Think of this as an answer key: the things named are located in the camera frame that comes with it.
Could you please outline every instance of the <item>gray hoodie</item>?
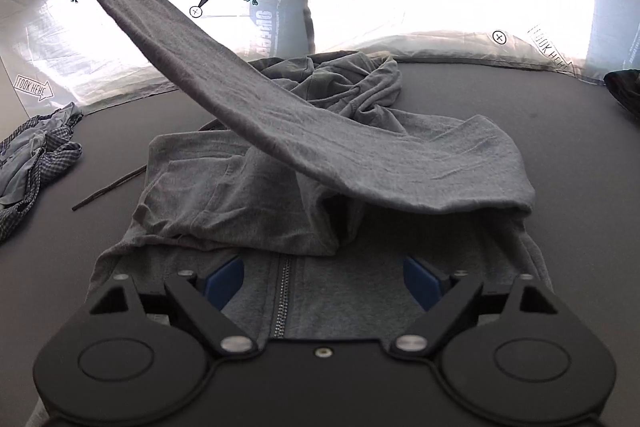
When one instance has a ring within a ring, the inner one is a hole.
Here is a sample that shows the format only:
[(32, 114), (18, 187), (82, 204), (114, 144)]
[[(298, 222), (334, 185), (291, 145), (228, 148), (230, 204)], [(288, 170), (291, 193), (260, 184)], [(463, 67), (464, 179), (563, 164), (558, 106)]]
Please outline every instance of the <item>gray hoodie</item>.
[(483, 116), (391, 108), (401, 75), (390, 55), (250, 65), (167, 0), (97, 1), (217, 120), (150, 143), (129, 230), (97, 260), (88, 295), (117, 273), (158, 291), (170, 273), (202, 276), (239, 255), (244, 283), (222, 311), (259, 347), (388, 347), (424, 312), (404, 286), (407, 255), (497, 283), (528, 272), (551, 289), (524, 227), (534, 190), (514, 142)]

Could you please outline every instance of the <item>blue gripper pad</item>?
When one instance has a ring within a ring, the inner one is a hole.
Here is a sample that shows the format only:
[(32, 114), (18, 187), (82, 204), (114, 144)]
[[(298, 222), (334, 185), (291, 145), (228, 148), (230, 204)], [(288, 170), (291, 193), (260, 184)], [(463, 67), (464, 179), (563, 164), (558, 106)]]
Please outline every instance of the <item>blue gripper pad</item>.
[(236, 257), (217, 272), (212, 273), (204, 286), (203, 295), (214, 308), (222, 311), (244, 282), (244, 263)]
[(440, 279), (412, 257), (404, 259), (404, 285), (422, 309), (428, 311), (442, 299), (444, 289)]

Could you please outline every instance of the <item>silver bolt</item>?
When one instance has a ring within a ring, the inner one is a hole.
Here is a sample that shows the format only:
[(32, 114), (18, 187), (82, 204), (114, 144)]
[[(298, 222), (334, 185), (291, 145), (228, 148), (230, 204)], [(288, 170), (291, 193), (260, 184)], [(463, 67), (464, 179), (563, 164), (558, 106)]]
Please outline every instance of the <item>silver bolt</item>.
[(421, 351), (427, 347), (427, 339), (420, 335), (403, 335), (396, 339), (396, 347), (403, 351)]
[(234, 335), (232, 337), (225, 337), (220, 342), (220, 347), (230, 353), (244, 353), (251, 350), (254, 347), (254, 343), (251, 339), (242, 335)]
[(316, 357), (320, 359), (328, 359), (333, 353), (334, 351), (330, 347), (318, 347), (318, 349), (314, 351)]

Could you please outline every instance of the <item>gray table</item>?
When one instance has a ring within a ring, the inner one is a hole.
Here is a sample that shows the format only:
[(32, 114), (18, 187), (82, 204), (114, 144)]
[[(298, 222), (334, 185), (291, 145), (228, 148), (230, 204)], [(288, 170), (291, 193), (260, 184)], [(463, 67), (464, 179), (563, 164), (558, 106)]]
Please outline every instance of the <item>gray table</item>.
[[(465, 64), (402, 64), (397, 108), (466, 120), (489, 117), (520, 148), (537, 202), (526, 226), (558, 296), (609, 346), (618, 380), (603, 419), (640, 417), (640, 122), (608, 93), (557, 73)], [(24, 424), (36, 402), (39, 349), (82, 305), (95, 259), (119, 241), (142, 190), (139, 176), (81, 208), (92, 192), (146, 163), (159, 134), (211, 120), (180, 92), (89, 115), (84, 153), (47, 187), (0, 247), (0, 427)]]

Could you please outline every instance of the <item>metal zipper teeth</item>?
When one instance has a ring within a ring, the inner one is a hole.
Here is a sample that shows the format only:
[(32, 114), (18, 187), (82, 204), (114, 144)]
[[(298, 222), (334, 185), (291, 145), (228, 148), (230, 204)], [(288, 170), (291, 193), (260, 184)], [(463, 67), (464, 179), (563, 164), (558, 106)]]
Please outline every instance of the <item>metal zipper teeth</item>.
[(282, 269), (282, 282), (280, 283), (280, 299), (278, 300), (278, 315), (276, 317), (276, 327), (274, 337), (284, 338), (284, 326), (287, 322), (287, 312), (289, 311), (289, 275), (291, 272), (291, 259), (286, 258)]

